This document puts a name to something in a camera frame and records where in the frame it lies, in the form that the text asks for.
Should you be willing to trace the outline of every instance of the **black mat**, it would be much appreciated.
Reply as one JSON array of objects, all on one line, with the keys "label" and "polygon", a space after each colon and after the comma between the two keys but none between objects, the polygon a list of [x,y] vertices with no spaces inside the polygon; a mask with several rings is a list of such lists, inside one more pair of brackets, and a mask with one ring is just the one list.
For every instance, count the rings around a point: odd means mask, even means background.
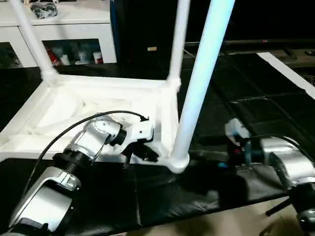
[{"label": "black mat", "polygon": [[[61,73],[93,76],[165,79],[168,62],[59,67]],[[179,111],[191,76],[192,60],[185,60]],[[14,114],[40,82],[37,69],[2,70],[5,81],[1,109]],[[10,81],[28,78],[25,86]],[[283,134],[311,154],[315,139],[315,101],[257,55],[221,57],[198,120],[190,147],[192,161],[180,175],[165,167],[96,163],[83,183],[76,214],[67,235],[116,234],[191,216],[245,206],[285,195],[272,168],[238,167],[237,174],[218,168],[227,159],[227,146],[214,147],[211,137],[224,136],[224,124],[238,117],[254,134]],[[1,120],[5,125],[10,118]],[[33,160],[8,159],[0,164],[0,231],[4,231]],[[43,162],[42,168],[49,161]]]}]

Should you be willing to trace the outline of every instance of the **white pipe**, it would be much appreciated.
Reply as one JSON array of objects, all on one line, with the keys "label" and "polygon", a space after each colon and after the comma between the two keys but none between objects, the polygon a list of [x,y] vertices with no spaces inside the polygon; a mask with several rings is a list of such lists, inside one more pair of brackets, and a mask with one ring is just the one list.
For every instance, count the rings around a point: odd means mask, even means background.
[{"label": "white pipe", "polygon": [[167,80],[174,84],[177,89],[181,85],[181,68],[183,49],[186,38],[186,29],[189,16],[190,0],[178,0],[176,22],[173,37],[172,56]]},{"label": "white pipe", "polygon": [[25,39],[27,46],[30,48],[31,54],[35,58],[36,63],[40,67],[42,79],[47,81],[48,84],[53,84],[55,80],[54,75],[57,72],[52,67],[50,58],[43,43],[38,40],[34,34],[31,22],[28,20],[23,10],[23,4],[20,0],[10,0],[10,2],[21,25],[23,38]]},{"label": "white pipe", "polygon": [[188,149],[234,2],[235,0],[211,0],[210,3],[174,147],[170,153],[172,165],[182,171],[189,162]]}]

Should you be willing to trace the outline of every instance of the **floor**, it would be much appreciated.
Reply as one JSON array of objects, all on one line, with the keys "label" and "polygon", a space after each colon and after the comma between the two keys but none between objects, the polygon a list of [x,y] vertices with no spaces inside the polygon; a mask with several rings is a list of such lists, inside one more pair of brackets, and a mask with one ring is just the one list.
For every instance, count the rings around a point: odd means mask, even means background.
[{"label": "floor", "polygon": [[116,236],[303,236],[292,206],[267,217],[286,198],[199,216]]}]

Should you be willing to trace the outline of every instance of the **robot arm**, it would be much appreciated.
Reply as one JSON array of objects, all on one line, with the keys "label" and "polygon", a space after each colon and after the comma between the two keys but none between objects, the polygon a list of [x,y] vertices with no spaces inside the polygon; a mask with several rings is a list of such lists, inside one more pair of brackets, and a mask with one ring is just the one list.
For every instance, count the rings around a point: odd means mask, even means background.
[{"label": "robot arm", "polygon": [[157,154],[143,143],[154,137],[154,128],[149,120],[124,127],[109,116],[101,116],[87,122],[64,149],[53,159],[55,165],[48,167],[28,190],[17,205],[10,230],[5,235],[49,235],[62,227],[73,210],[72,198],[80,189],[80,178],[92,165],[104,145],[110,145],[110,154],[120,154],[128,150],[127,162],[137,146],[149,152],[143,159]]},{"label": "robot arm", "polygon": [[297,212],[301,228],[315,232],[315,168],[306,153],[298,148],[298,143],[287,137],[251,139],[238,119],[226,124],[225,132],[235,145],[243,148],[244,163],[262,163],[275,169]]}]

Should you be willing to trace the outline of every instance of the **black cable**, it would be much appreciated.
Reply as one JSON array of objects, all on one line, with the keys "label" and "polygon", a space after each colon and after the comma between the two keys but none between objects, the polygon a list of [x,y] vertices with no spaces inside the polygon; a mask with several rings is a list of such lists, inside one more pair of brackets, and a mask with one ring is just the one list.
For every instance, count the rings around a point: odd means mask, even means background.
[{"label": "black cable", "polygon": [[284,136],[284,135],[279,135],[279,134],[259,134],[259,135],[254,135],[249,138],[246,138],[245,140],[247,141],[252,141],[255,139],[262,139],[262,138],[279,138],[287,141],[288,143],[292,144],[295,146],[303,155],[305,155],[310,161],[314,161],[313,158],[294,140]]},{"label": "black cable", "polygon": [[32,173],[31,173],[31,175],[30,175],[30,177],[29,177],[29,179],[28,179],[28,181],[27,181],[27,183],[26,183],[26,185],[25,185],[25,188],[24,188],[24,191],[23,191],[22,196],[24,196],[24,195],[26,194],[26,192],[27,192],[27,190],[28,190],[28,188],[29,188],[29,185],[30,185],[30,183],[31,183],[31,180],[32,180],[32,178],[33,178],[33,175],[34,175],[34,173],[35,173],[35,171],[36,171],[36,169],[37,169],[37,167],[38,167],[40,161],[43,159],[43,157],[44,157],[44,155],[46,154],[46,152],[48,151],[48,149],[49,149],[59,138],[61,138],[65,133],[67,133],[68,131],[70,131],[70,130],[73,129],[74,127],[76,127],[76,126],[78,126],[78,125],[80,125],[80,124],[82,124],[82,123],[84,123],[84,122],[86,122],[86,121],[89,121],[89,120],[94,119],[94,118],[96,118],[96,117],[101,117],[101,116],[104,116],[104,115],[115,114],[115,113],[127,113],[127,114],[132,114],[132,115],[135,115],[135,116],[139,116],[140,119],[141,119],[141,121],[148,120],[147,118],[145,118],[144,116],[142,116],[142,115],[140,115],[140,114],[138,114],[138,113],[136,113],[136,112],[130,112],[130,111],[109,111],[109,112],[98,113],[98,114],[95,114],[95,115],[93,115],[93,116],[87,117],[87,118],[85,118],[85,119],[82,119],[82,120],[76,122],[75,124],[73,124],[72,126],[70,126],[69,128],[67,128],[66,130],[64,130],[63,132],[61,132],[57,137],[55,137],[55,138],[47,145],[47,147],[43,150],[43,152],[39,155],[39,157],[38,157],[38,159],[37,159],[37,161],[36,161],[36,163],[35,163],[35,166],[34,166],[34,168],[33,168],[33,171],[32,171]]}]

